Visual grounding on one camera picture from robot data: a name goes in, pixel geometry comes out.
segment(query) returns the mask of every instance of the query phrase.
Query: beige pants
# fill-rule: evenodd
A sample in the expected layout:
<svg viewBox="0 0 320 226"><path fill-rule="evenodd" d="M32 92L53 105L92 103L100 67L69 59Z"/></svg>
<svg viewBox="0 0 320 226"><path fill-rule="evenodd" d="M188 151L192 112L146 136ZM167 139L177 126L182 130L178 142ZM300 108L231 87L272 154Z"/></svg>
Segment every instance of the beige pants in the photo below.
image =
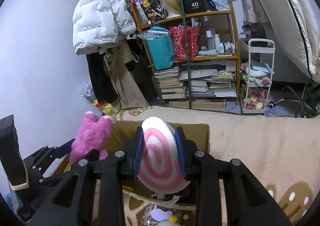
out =
<svg viewBox="0 0 320 226"><path fill-rule="evenodd" d="M104 56L104 70L110 77L113 87L119 95L119 98L112 103L117 111L124 108L140 108L149 106L148 102L141 93L135 80L125 66L119 49L115 48L110 57Z"/></svg>

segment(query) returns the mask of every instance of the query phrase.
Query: white rolling cart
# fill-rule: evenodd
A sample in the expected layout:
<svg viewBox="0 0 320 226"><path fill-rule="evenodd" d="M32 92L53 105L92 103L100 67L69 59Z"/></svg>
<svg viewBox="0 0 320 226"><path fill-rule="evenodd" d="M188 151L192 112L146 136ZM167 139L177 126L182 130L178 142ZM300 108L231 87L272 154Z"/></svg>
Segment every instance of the white rolling cart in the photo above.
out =
<svg viewBox="0 0 320 226"><path fill-rule="evenodd" d="M273 68L274 68L274 63L275 63L275 52L276 52L276 48L275 48L275 43L273 40L269 40L269 39L250 39L248 42L248 45L243 41L243 40L239 40L241 47L244 48L248 54L249 54L249 71L248 71L248 80L245 80L245 84L247 86L247 91L246 91L246 95L245 97L248 98L248 93L249 93L249 88L250 87L266 87L268 88L268 93L267 93L267 97L265 98L265 101L263 101L263 107L262 109L248 109L247 108L247 103L244 103L243 100L241 99L241 109L243 113L252 113L252 114L258 114L258 113L264 113L268 104L267 101L269 99L269 94L270 94L270 88L271 88L271 84L272 84L272 76L273 76ZM267 48L267 47L252 47L251 43L255 42L255 41L259 41L259 42L269 42L273 44L272 48ZM250 82L249 81L249 77L250 77L250 69L251 69L251 54L252 53L261 53L261 54L272 54L272 66L270 68L270 83L269 84L264 84L263 86L258 85L255 82Z"/></svg>

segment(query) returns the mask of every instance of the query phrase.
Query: black box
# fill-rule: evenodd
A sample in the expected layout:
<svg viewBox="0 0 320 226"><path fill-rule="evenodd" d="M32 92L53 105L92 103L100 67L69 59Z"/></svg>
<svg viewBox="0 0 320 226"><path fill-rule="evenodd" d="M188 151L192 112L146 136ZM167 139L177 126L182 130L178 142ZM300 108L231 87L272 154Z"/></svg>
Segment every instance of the black box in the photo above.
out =
<svg viewBox="0 0 320 226"><path fill-rule="evenodd" d="M204 0L182 0L182 1L184 6L184 11L186 12L186 14L201 13L206 11Z"/></svg>

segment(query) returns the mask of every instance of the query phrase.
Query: metal screw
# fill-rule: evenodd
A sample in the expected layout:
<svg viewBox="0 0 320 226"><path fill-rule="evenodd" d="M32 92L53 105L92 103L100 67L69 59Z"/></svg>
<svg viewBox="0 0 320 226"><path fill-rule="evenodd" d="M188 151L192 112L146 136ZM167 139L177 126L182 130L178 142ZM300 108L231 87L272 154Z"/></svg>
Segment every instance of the metal screw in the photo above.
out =
<svg viewBox="0 0 320 226"><path fill-rule="evenodd" d="M123 157L124 156L124 152L122 150L119 150L115 153L115 156L120 158L120 157Z"/></svg>
<svg viewBox="0 0 320 226"><path fill-rule="evenodd" d="M78 164L79 166L84 167L87 163L88 161L86 159L81 159Z"/></svg>
<svg viewBox="0 0 320 226"><path fill-rule="evenodd" d="M231 163L232 163L233 165L235 165L235 166L241 165L241 161L240 161L239 159L233 159L233 160L231 160Z"/></svg>
<svg viewBox="0 0 320 226"><path fill-rule="evenodd" d="M204 152L203 151L201 151L201 150L197 150L196 152L195 152L195 155L197 156L197 157L203 157L204 156Z"/></svg>

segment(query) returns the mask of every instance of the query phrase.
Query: red gift bag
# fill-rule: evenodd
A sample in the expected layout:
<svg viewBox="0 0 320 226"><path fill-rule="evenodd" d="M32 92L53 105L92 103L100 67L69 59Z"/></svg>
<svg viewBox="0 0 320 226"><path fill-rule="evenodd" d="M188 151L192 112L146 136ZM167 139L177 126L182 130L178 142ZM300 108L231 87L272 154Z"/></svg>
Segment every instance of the red gift bag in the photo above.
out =
<svg viewBox="0 0 320 226"><path fill-rule="evenodd" d="M174 54L177 60L187 60L186 42L184 28L170 27L170 36L173 40ZM199 50L200 27L187 27L190 59L194 59Z"/></svg>

